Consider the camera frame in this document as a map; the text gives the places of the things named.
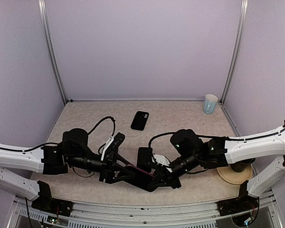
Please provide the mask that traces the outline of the purple phone back up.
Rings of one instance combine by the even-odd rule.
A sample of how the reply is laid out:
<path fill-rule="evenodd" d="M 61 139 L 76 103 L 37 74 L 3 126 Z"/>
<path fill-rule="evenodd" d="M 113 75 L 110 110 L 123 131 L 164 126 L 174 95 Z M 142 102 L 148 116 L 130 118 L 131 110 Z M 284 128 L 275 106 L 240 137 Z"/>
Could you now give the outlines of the purple phone back up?
<path fill-rule="evenodd" d="M 149 185 L 153 180 L 153 175 L 150 173 L 129 164 L 126 165 L 125 168 L 134 173 L 132 179 L 125 180 L 126 183 L 148 192 L 153 192 L 157 189 L 157 187 L 151 187 Z"/>

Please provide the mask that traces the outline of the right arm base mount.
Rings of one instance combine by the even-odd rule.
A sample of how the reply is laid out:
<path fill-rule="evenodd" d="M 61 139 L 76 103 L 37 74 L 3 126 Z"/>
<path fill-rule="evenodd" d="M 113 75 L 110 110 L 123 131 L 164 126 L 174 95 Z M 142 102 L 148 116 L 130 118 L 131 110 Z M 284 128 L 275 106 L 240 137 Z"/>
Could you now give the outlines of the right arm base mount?
<path fill-rule="evenodd" d="M 220 216 L 236 214 L 259 207 L 259 197 L 254 198 L 248 195 L 247 184 L 248 181 L 245 181 L 240 185 L 237 197 L 217 202 Z"/>

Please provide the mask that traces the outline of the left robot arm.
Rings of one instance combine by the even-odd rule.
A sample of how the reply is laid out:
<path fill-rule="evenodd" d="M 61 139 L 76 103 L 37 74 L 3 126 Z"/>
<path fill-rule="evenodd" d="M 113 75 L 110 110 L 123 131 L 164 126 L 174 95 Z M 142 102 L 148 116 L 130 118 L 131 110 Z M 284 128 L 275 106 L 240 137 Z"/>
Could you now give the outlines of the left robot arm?
<path fill-rule="evenodd" d="M 125 135 L 118 133 L 105 144 L 102 155 L 95 154 L 88 147 L 89 134 L 75 128 L 63 133 L 62 142 L 44 143 L 34 148 L 0 145 L 0 185 L 19 195 L 38 201 L 46 211 L 57 207 L 57 200 L 51 196 L 50 187 L 42 181 L 30 181 L 8 171 L 9 168 L 28 170 L 43 175 L 68 173 L 69 168 L 79 168 L 88 172 L 98 172 L 99 180 L 116 183 L 130 180 L 135 174 L 117 163 L 129 163 L 117 155 L 118 147 Z"/>

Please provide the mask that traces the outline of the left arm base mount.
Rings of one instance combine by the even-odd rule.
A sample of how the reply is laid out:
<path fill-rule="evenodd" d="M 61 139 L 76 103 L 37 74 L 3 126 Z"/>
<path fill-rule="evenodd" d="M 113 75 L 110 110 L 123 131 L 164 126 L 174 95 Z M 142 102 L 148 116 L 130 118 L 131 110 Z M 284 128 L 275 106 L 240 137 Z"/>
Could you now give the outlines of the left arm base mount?
<path fill-rule="evenodd" d="M 73 202 L 53 198 L 50 186 L 47 183 L 39 180 L 37 184 L 39 186 L 38 197 L 35 200 L 31 200 L 31 207 L 58 216 L 70 217 Z"/>

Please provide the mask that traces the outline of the black phone case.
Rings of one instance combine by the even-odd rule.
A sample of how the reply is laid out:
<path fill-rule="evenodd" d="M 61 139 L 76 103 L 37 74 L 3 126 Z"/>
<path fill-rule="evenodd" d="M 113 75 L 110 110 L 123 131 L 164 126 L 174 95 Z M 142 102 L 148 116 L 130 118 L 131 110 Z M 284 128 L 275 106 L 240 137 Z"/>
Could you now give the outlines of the black phone case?
<path fill-rule="evenodd" d="M 137 111 L 131 123 L 131 129 L 137 131 L 143 131 L 145 129 L 148 117 L 149 117 L 148 112 Z"/>

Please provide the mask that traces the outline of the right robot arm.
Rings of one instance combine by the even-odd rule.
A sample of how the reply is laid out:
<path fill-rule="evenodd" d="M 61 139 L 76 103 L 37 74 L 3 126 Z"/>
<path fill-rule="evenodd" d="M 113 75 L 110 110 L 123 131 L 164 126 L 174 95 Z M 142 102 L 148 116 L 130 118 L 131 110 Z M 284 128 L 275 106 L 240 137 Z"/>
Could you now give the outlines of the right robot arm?
<path fill-rule="evenodd" d="M 160 162 L 154 158 L 157 167 L 148 187 L 179 188 L 179 177 L 197 166 L 210 170 L 252 162 L 259 157 L 276 156 L 262 172 L 241 185 L 233 206 L 243 211 L 252 203 L 252 198 L 261 196 L 285 177 L 285 121 L 283 126 L 264 133 L 242 137 L 211 136 L 208 142 L 203 142 L 202 138 L 191 129 L 173 132 L 170 142 L 180 157 L 172 162 Z"/>

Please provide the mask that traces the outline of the white-edged phone screen up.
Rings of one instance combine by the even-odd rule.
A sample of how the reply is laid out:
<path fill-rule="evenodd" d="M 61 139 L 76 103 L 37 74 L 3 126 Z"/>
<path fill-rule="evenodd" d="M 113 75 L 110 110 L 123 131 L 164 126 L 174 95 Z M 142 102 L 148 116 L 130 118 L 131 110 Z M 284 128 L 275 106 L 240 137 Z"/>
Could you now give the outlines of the white-edged phone screen up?
<path fill-rule="evenodd" d="M 139 147 L 137 152 L 136 167 L 139 171 L 152 174 L 153 160 L 152 148 Z"/>

